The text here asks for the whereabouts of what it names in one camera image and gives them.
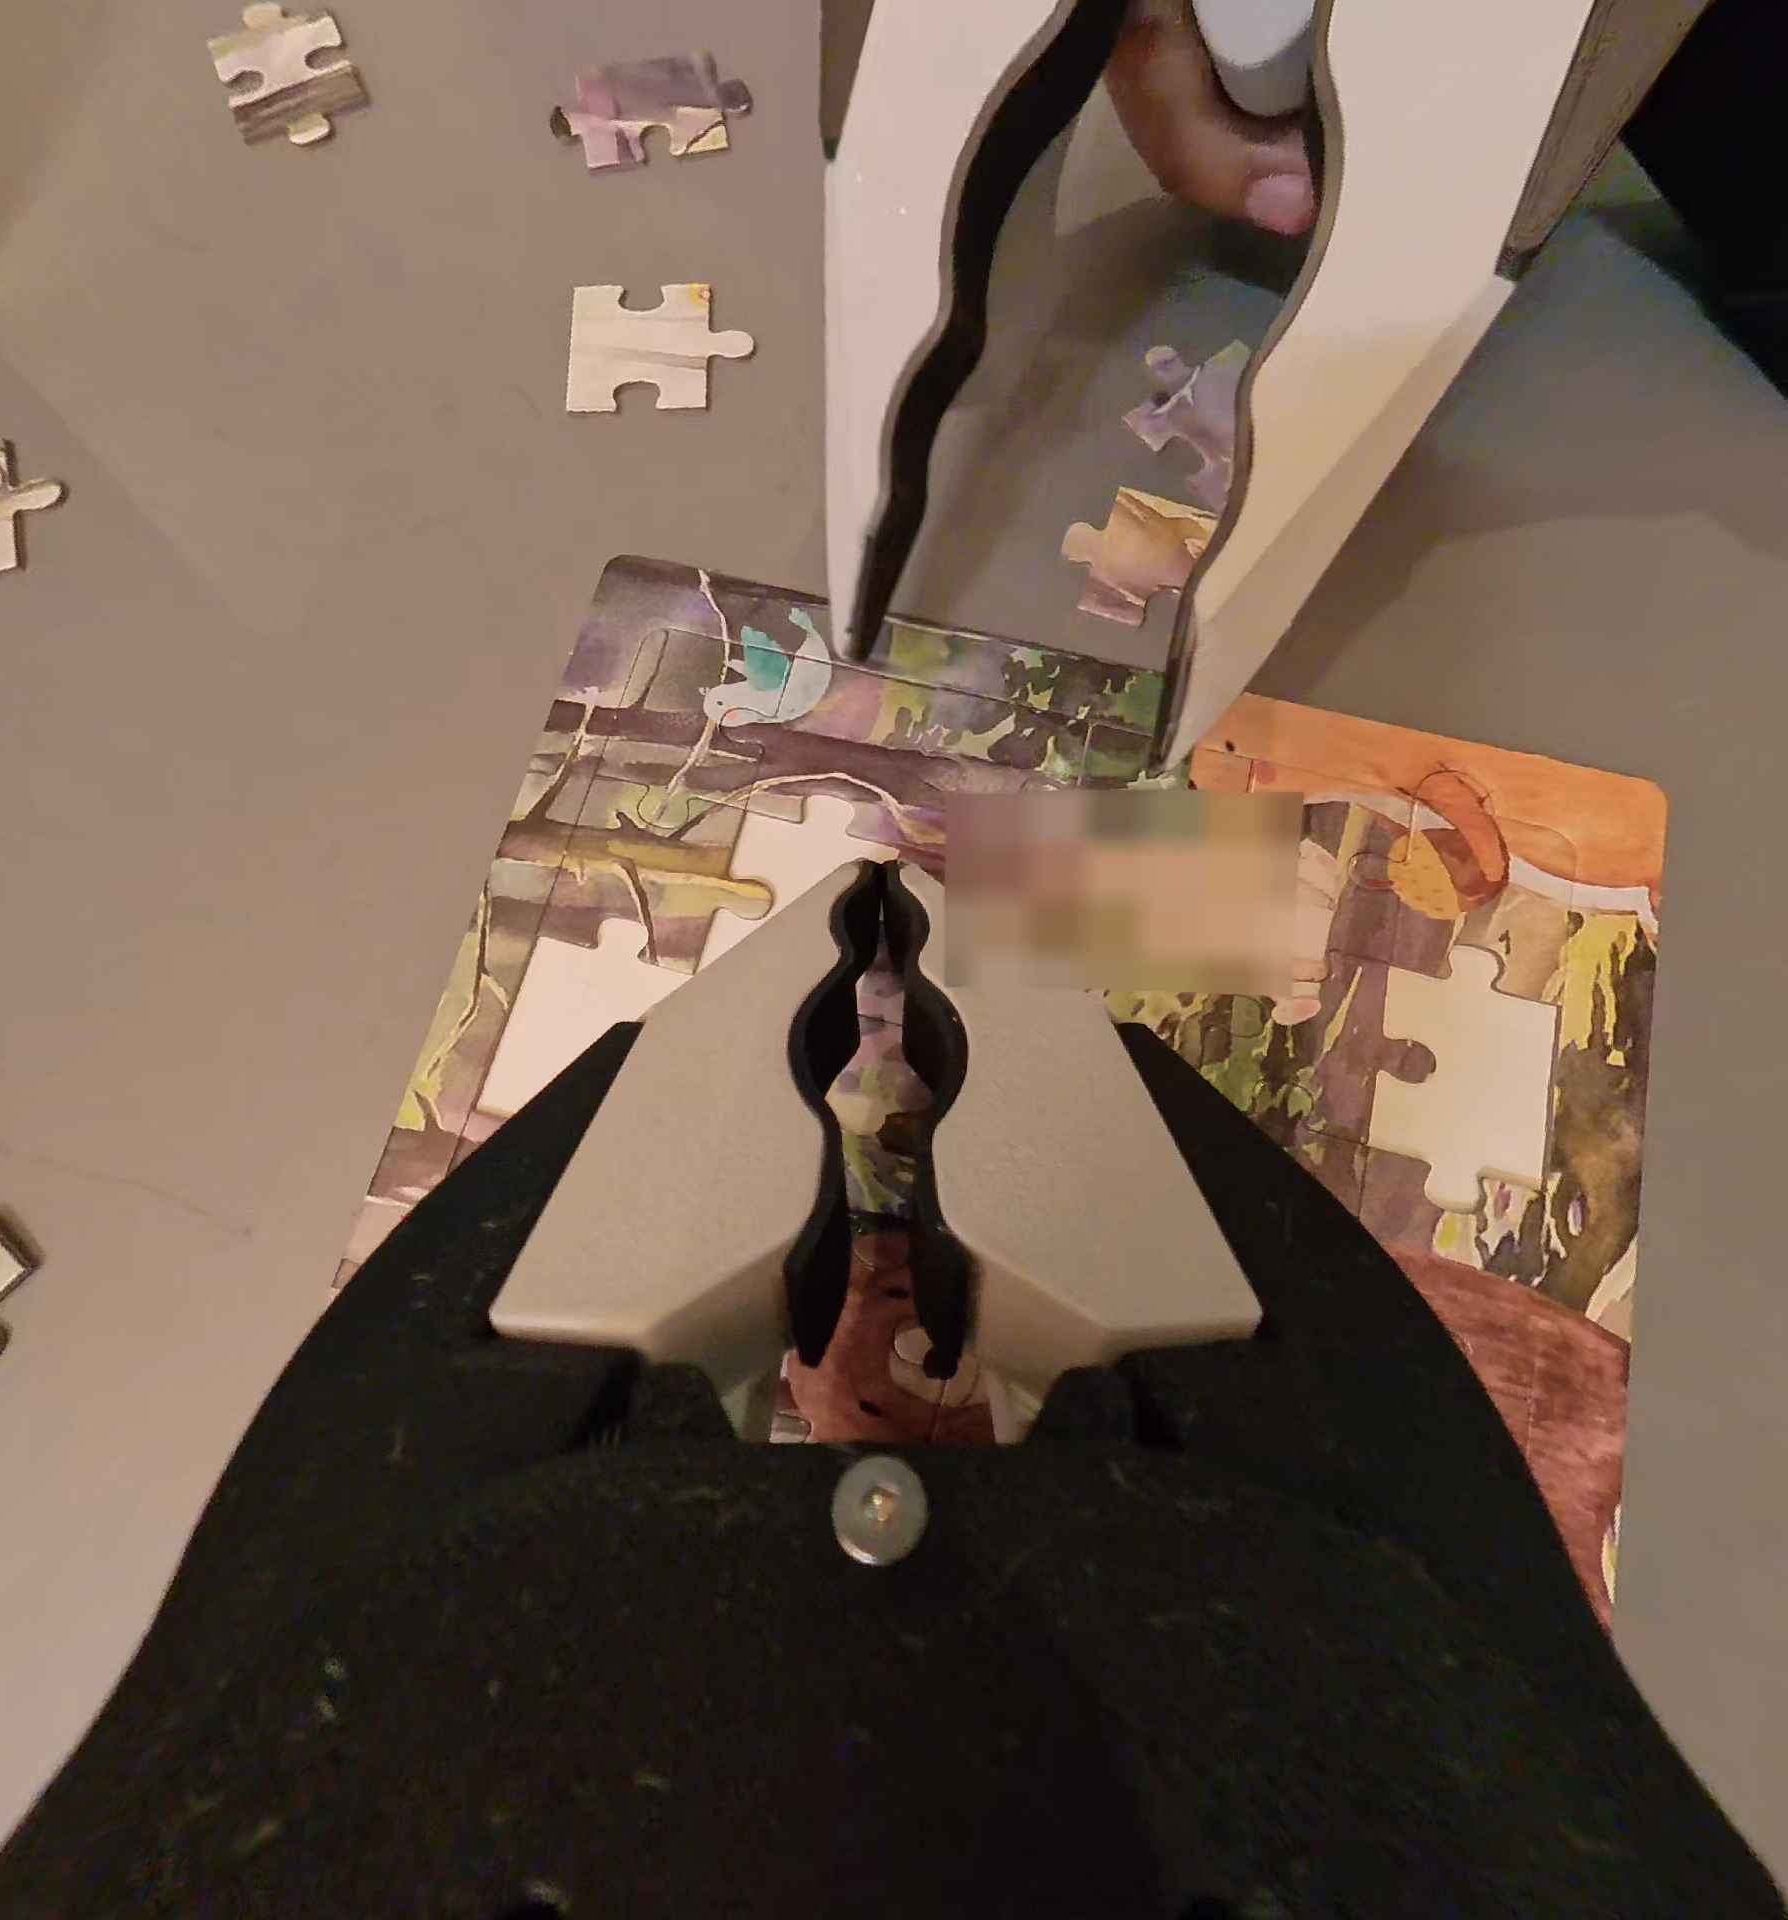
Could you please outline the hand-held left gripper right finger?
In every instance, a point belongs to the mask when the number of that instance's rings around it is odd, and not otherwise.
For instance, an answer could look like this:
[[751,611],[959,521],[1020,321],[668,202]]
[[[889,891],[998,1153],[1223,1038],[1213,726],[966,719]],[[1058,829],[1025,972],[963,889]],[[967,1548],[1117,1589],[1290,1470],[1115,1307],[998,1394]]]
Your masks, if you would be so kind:
[[902,1048],[928,1102],[909,1280],[928,1371],[972,1353],[1017,1388],[1123,1356],[1250,1336],[1261,1303],[1100,998],[957,986],[948,897],[884,866]]

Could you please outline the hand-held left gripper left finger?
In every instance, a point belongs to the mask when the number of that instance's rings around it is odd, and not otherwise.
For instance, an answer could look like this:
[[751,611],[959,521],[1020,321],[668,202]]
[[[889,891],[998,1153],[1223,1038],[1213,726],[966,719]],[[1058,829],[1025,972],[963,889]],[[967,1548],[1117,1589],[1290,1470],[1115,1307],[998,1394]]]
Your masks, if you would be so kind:
[[493,1301],[501,1334],[687,1364],[719,1394],[825,1356],[853,1262],[827,1093],[881,905],[881,862],[848,859],[653,1007]]

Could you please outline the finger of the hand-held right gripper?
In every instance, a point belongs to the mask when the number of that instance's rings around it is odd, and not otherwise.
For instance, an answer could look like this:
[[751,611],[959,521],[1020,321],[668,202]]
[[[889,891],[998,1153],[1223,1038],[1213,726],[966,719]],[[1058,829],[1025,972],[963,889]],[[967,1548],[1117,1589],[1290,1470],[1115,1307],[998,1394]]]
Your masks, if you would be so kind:
[[1170,636],[1165,763],[1287,634],[1511,291],[1500,262],[1583,2],[1319,3],[1323,185],[1245,363],[1217,534]]
[[988,331],[998,230],[1072,121],[1121,2],[881,2],[825,168],[825,574],[866,659]]

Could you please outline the lilac yellow-green puzzle piece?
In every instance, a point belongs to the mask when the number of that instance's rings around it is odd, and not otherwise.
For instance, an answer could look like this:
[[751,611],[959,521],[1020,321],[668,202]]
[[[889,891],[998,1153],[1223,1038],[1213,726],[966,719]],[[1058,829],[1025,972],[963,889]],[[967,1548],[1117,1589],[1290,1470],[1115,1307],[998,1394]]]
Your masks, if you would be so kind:
[[1148,396],[1123,413],[1123,424],[1149,451],[1182,445],[1195,455],[1184,486],[1199,506],[1215,515],[1232,486],[1237,385],[1245,363],[1244,341],[1229,341],[1199,363],[1168,343],[1148,348]]

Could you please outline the illustrated jigsaw puzzle board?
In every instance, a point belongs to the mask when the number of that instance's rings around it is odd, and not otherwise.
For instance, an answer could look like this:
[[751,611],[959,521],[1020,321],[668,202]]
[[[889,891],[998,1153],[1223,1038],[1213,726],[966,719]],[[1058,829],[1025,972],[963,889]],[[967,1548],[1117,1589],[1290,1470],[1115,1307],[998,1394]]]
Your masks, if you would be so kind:
[[[936,862],[962,788],[1138,783],[1162,678],[612,560],[347,1240],[835,865]],[[1295,997],[1112,992],[1323,1181],[1465,1346],[1612,1619],[1668,804],[1242,695],[1162,776],[1300,795]]]

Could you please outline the brown pink puzzle piece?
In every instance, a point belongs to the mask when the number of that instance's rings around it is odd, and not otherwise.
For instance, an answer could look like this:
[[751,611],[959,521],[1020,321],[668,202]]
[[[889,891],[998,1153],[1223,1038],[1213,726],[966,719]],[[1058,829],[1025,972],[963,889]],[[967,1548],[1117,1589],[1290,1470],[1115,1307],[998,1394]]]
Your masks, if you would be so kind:
[[1217,512],[1118,487],[1101,526],[1072,521],[1061,537],[1061,555],[1084,568],[1074,609],[1136,627],[1157,595],[1186,585],[1217,526]]

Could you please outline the person's right forearm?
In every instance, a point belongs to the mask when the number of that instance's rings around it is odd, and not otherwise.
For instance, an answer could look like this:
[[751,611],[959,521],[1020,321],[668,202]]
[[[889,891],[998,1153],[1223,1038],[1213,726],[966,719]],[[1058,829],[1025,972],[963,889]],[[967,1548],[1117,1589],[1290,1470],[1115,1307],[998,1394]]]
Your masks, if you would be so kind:
[[1788,399],[1788,2],[1714,2],[1624,147],[1688,236],[1704,299]]

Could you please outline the person's right hand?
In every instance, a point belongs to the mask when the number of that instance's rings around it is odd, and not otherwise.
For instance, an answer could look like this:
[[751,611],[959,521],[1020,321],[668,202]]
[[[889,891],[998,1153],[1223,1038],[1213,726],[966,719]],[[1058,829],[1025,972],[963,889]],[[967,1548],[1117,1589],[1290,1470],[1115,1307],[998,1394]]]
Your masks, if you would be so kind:
[[1191,3],[1129,3],[1101,83],[1133,151],[1168,194],[1271,234],[1311,228],[1319,190],[1305,117],[1235,107]]

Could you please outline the purple puzzle piece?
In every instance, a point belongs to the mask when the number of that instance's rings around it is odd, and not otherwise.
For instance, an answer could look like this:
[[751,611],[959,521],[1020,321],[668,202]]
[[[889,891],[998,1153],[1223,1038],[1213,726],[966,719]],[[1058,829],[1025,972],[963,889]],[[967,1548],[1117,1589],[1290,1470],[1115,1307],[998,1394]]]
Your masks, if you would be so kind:
[[729,147],[729,121],[750,112],[751,91],[725,77],[705,49],[580,68],[550,108],[550,131],[580,145],[592,172],[647,160],[659,131],[669,157]]

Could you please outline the white puzzle piece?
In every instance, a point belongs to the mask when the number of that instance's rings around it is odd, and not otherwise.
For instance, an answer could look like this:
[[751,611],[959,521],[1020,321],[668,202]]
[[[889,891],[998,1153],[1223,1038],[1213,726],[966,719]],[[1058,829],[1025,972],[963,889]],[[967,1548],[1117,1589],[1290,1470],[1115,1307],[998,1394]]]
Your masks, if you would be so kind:
[[617,392],[651,386],[660,411],[703,411],[715,361],[751,356],[744,329],[717,329],[707,281],[660,286],[654,306],[625,306],[617,284],[583,284],[571,297],[566,411],[617,411]]

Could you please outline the beige grey striped puzzle piece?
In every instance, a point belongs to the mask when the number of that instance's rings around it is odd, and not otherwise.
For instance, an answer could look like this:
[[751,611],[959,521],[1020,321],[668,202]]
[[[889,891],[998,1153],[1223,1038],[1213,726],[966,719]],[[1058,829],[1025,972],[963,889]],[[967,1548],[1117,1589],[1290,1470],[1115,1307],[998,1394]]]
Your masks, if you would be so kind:
[[331,135],[336,116],[370,101],[346,57],[344,32],[325,8],[244,3],[234,30],[210,34],[206,47],[246,145],[278,137],[295,147],[310,145]]

